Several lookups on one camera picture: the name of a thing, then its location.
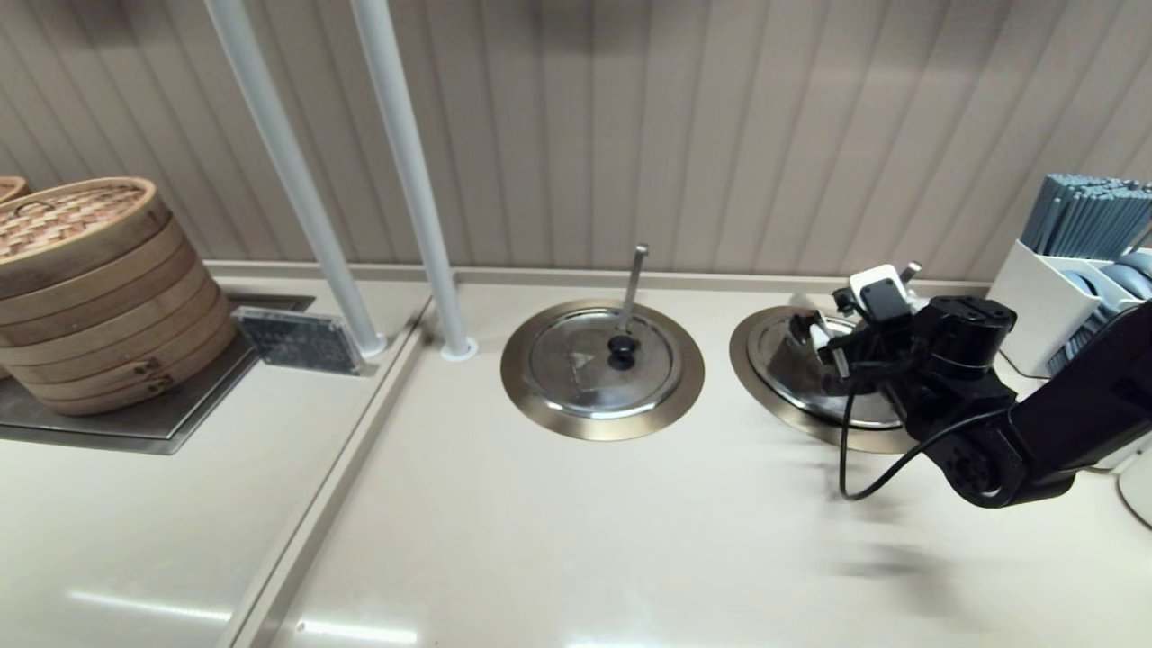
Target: black cable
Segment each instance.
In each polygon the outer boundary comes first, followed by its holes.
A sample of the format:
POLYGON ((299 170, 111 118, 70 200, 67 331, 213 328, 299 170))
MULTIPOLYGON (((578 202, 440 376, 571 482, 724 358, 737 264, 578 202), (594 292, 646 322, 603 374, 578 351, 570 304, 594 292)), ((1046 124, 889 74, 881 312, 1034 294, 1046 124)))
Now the black cable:
POLYGON ((976 416, 970 416, 968 419, 964 419, 963 421, 960 421, 957 423, 953 423, 952 425, 948 425, 947 428, 945 428, 945 429, 940 430, 939 432, 932 435, 927 439, 925 439, 925 440, 916 444, 911 450, 909 450, 908 452, 905 452, 904 455, 901 457, 900 459, 897 459, 896 462, 893 464, 887 470, 885 470, 882 475, 880 475, 879 477, 877 477, 877 480, 874 482, 872 482, 872 485, 867 487, 866 489, 864 489, 864 490, 862 490, 859 492, 848 492, 848 479, 847 479, 847 476, 848 476, 847 475, 848 474, 848 427, 849 427, 849 423, 851 421, 852 404, 855 401, 856 401, 856 387, 854 385, 854 386, 850 386, 848 389, 848 401, 844 404, 844 421, 843 421, 843 423, 842 423, 842 425, 840 428, 840 495, 841 495, 841 497, 843 497, 844 499, 848 499, 850 502, 858 502, 858 500, 864 499, 865 497, 872 495, 873 492, 880 490, 880 488, 882 488, 884 484, 888 483, 888 481, 892 480, 892 477, 895 477, 896 473, 899 473, 901 468, 903 468, 904 466, 907 466, 909 461, 911 461, 912 459, 916 459, 917 455, 919 455, 925 450, 927 450, 927 449, 932 447, 933 445, 935 445, 937 442, 939 442, 940 439, 942 439, 942 438, 945 438, 945 437, 947 437, 947 436, 949 436, 952 434, 955 434, 956 431, 962 430, 962 429, 964 429, 964 428, 967 428, 969 425, 973 425, 973 424, 979 423, 982 421, 987 421, 988 419, 994 419, 996 416, 1000 416, 1005 412, 1007 412, 1007 409, 998 409, 995 412, 985 412, 984 414, 977 414, 976 416))

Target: white pole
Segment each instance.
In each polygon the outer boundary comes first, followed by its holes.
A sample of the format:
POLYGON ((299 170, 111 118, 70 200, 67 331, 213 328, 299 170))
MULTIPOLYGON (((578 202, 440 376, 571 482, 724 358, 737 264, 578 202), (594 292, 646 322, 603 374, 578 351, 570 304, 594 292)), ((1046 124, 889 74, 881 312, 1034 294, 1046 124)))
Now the white pole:
POLYGON ((384 114, 384 125, 392 142, 392 156, 396 159, 400 182, 408 201, 408 213, 416 229, 416 241, 424 259, 424 271, 432 287, 437 311, 444 329, 445 345, 440 354, 448 360, 468 360, 476 355, 476 340, 464 332, 464 319, 460 315, 456 286, 452 280, 448 250, 440 231, 432 180, 424 161, 420 134, 416 128, 416 113, 408 93, 404 67, 400 59, 400 46, 392 25, 392 14, 387 0, 353 0, 356 28, 372 74, 372 85, 384 114))
POLYGON ((361 355, 371 357, 384 351, 387 341, 376 332, 372 318, 364 307, 364 299, 356 289, 353 273, 348 269, 336 233, 332 229, 324 202, 316 189, 316 182, 308 171, 304 153, 293 133, 288 113, 285 112, 276 93, 272 74, 256 42, 252 22, 244 9, 243 0, 206 0, 209 15, 215 25, 228 62, 236 74, 240 89, 256 120, 256 127, 264 138, 264 145, 272 156, 272 164, 280 175, 296 219, 304 228, 304 236, 312 247, 312 254, 320 262, 324 277, 332 286, 336 303, 348 321, 361 355))

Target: pole base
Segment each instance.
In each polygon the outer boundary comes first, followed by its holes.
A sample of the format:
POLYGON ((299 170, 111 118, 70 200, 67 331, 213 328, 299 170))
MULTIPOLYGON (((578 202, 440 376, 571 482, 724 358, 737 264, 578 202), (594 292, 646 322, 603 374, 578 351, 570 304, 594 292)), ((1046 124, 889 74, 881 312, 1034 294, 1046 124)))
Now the pole base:
POLYGON ((384 333, 377 333, 376 338, 380 340, 380 344, 378 346, 374 346, 372 348, 359 349, 361 357, 363 357, 364 360, 367 360, 370 357, 376 357, 388 348, 388 338, 384 337, 384 333))
POLYGON ((440 347, 440 357, 447 360, 448 362, 463 362, 465 360, 471 360, 472 356, 475 356, 476 353, 480 351, 480 345, 476 342, 476 338, 467 338, 467 339, 468 339, 468 349, 464 353, 456 355, 448 349, 448 345, 444 345, 442 347, 440 347))

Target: bamboo steamer lid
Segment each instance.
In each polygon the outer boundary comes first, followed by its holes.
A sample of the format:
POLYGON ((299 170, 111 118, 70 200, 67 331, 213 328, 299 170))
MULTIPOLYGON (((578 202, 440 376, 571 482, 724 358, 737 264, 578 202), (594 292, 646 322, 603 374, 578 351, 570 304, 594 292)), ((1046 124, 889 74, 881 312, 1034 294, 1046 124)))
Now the bamboo steamer lid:
POLYGON ((0 204, 0 364, 56 413, 139 402, 235 333, 227 297, 137 178, 0 204))
POLYGON ((138 178, 88 180, 0 205, 0 299, 71 279, 158 234, 172 213, 138 178))
MULTIPOLYGON (((28 181, 18 175, 0 175, 0 203, 26 196, 32 190, 28 181)), ((8 377, 8 371, 0 367, 0 380, 8 377)))

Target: metal tray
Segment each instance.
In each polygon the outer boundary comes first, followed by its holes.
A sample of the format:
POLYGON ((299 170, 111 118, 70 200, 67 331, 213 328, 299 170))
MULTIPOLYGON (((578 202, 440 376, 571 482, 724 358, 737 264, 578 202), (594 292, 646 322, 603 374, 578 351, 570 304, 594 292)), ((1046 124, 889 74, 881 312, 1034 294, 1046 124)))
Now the metal tray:
MULTIPOLYGON (((316 297, 228 295, 233 308, 305 310, 316 297)), ((63 416, 48 410, 14 378, 0 380, 0 439, 146 454, 173 454, 257 361, 243 336, 176 389, 115 412, 63 416)))

